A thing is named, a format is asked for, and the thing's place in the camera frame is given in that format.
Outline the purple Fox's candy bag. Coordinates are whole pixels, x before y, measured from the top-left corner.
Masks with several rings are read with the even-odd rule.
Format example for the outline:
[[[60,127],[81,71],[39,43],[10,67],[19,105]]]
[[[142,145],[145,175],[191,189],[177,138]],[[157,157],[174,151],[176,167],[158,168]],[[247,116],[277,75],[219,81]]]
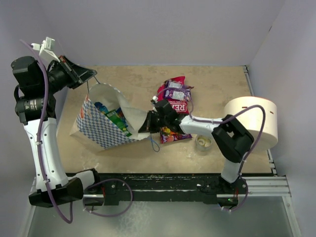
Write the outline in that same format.
[[[162,127],[160,129],[160,142],[162,144],[174,141],[180,141],[184,139],[191,139],[192,135],[190,134],[181,134],[171,131],[168,127]]]

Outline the green snack pack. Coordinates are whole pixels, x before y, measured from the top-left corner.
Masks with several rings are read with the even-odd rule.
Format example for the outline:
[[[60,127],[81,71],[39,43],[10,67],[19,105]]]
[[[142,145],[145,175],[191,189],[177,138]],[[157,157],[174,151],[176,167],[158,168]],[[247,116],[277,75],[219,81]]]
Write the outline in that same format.
[[[122,132],[125,136],[130,137],[131,133],[127,129],[128,125],[125,121],[124,117],[121,117],[116,110],[109,111],[108,113],[105,114],[105,116],[112,122],[114,123]]]

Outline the blue colourful snack bag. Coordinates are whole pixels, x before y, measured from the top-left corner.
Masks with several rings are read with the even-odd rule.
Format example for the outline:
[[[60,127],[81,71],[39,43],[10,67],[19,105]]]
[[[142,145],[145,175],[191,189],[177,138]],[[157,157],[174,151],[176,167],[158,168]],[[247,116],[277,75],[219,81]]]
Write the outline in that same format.
[[[102,114],[106,115],[109,111],[105,105],[103,105],[101,102],[95,102],[94,106],[101,112]]]

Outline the red Real chips bag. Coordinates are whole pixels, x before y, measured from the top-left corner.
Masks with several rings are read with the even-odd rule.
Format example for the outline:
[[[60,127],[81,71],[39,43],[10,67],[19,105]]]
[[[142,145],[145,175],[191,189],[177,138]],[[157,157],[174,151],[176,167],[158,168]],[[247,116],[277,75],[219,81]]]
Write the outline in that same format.
[[[158,101],[166,99],[172,108],[181,114],[188,114],[192,86],[185,85],[185,76],[166,80],[157,90]]]

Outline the purple chocolate snack packet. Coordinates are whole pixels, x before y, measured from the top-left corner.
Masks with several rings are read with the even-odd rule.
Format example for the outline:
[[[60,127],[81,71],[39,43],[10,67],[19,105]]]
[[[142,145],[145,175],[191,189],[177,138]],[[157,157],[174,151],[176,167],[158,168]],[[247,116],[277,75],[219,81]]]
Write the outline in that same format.
[[[190,101],[191,90],[194,86],[188,86],[180,82],[169,80],[166,83],[166,90],[163,92],[163,98],[168,100]]]

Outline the blue checkered paper bag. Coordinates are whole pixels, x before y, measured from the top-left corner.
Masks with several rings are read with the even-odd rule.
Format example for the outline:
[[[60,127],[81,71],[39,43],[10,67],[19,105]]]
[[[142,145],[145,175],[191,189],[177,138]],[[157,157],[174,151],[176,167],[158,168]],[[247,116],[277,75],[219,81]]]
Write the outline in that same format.
[[[125,136],[114,123],[99,112],[94,106],[95,102],[101,102],[108,111],[116,110],[121,117],[124,117],[131,136]],[[147,113],[132,107],[126,97],[114,86],[97,83],[89,89],[70,135],[94,153],[144,139],[152,140],[150,133],[138,133]]]

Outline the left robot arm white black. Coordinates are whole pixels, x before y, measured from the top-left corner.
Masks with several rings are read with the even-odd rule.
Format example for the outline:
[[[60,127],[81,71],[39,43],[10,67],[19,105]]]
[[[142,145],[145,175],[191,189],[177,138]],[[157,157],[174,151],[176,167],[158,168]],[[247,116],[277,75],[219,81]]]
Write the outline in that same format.
[[[24,56],[11,63],[18,84],[14,90],[15,112],[29,138],[36,167],[35,191],[29,195],[33,206],[50,208],[83,198],[84,190],[95,194],[102,182],[92,168],[68,177],[61,163],[57,144],[54,94],[65,87],[75,89],[97,72],[60,56],[48,68],[39,60]]]

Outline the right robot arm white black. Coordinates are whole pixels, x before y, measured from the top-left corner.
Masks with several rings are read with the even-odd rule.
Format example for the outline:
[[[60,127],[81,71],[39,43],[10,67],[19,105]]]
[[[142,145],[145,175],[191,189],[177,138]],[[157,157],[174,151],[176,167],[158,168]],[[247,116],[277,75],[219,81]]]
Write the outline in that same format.
[[[219,178],[220,189],[225,193],[231,193],[237,188],[239,169],[244,156],[250,151],[254,137],[234,116],[206,119],[181,114],[163,99],[154,102],[154,109],[148,111],[138,132],[158,133],[163,127],[179,134],[213,138],[226,159]]]

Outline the clear tape roll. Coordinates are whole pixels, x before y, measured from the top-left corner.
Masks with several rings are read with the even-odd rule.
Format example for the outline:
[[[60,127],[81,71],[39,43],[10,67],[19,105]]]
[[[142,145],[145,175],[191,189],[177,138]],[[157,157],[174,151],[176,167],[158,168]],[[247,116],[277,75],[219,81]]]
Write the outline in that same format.
[[[212,148],[213,139],[211,137],[197,135],[195,139],[196,149],[200,152],[208,152]]]

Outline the white cylindrical paper lamp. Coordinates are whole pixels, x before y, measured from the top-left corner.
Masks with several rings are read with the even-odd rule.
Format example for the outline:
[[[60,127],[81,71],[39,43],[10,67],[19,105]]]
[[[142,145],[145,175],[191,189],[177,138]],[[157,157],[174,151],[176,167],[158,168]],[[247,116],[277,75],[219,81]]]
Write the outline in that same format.
[[[278,143],[276,104],[261,97],[244,96],[229,101],[224,107],[224,113],[235,115],[252,105],[262,106],[266,113],[263,132],[254,148],[254,152],[259,153],[274,147]],[[263,114],[259,108],[251,109],[237,117],[238,121],[252,134],[255,139],[257,138],[261,128],[262,118]]]

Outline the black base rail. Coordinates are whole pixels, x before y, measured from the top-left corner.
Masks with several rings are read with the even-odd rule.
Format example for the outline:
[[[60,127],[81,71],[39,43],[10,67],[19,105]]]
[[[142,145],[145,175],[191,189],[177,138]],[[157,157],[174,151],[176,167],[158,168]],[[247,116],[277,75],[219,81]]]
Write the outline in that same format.
[[[218,173],[100,173],[99,177],[102,184],[83,194],[104,198],[104,205],[130,200],[236,205],[246,191],[241,179],[229,184]]]

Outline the aluminium frame rails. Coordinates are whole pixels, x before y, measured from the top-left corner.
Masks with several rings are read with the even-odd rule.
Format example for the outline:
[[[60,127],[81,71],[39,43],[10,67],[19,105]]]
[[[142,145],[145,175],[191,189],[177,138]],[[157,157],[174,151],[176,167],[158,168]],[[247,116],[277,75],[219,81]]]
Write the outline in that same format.
[[[231,99],[250,95],[243,66],[97,66],[97,82],[118,88],[129,102],[141,109],[150,107],[150,97],[166,79],[185,76],[194,86],[194,112],[217,117]],[[86,149],[70,135],[84,102],[87,87],[69,89],[58,124],[58,147],[66,171],[96,168],[100,173],[146,172],[202,174],[221,171],[224,159],[219,149],[202,154],[195,143],[183,140],[160,146],[155,152],[149,139],[121,145],[100,153]],[[35,209],[28,235],[31,237],[291,237],[290,190],[285,177],[269,176],[272,159],[267,152],[250,156],[246,165],[249,194],[241,208],[227,212],[201,202],[121,202],[99,206],[99,216],[74,203],[74,221],[63,222],[53,209]]]

